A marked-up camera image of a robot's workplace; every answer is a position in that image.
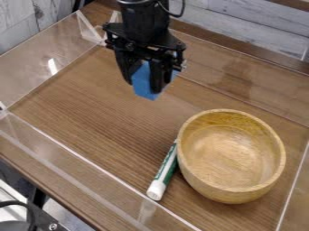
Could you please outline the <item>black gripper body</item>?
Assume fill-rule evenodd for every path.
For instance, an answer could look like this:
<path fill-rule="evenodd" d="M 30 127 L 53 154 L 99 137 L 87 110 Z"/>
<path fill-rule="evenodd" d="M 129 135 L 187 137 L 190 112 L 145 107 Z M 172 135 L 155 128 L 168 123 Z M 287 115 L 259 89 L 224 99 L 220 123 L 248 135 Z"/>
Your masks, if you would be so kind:
<path fill-rule="evenodd" d="M 181 0 L 179 13 L 168 9 L 168 0 L 117 0 L 121 22 L 105 23 L 107 47 L 112 51 L 128 51 L 141 61 L 169 60 L 173 70 L 183 65 L 185 44 L 168 30 L 169 18 L 180 18 L 185 0 Z"/>

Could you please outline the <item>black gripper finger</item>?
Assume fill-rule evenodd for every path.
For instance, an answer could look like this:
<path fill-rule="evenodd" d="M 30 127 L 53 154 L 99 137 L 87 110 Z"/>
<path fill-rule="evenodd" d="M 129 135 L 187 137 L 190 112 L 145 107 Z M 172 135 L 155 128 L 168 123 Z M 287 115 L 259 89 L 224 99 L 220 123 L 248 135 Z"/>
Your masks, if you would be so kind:
<path fill-rule="evenodd" d="M 171 81 L 172 64 L 169 60 L 149 60 L 149 86 L 151 91 L 157 94 Z"/>
<path fill-rule="evenodd" d="M 131 76 L 141 66 L 141 59 L 128 51 L 115 51 L 115 55 L 123 79 L 131 84 Z"/>

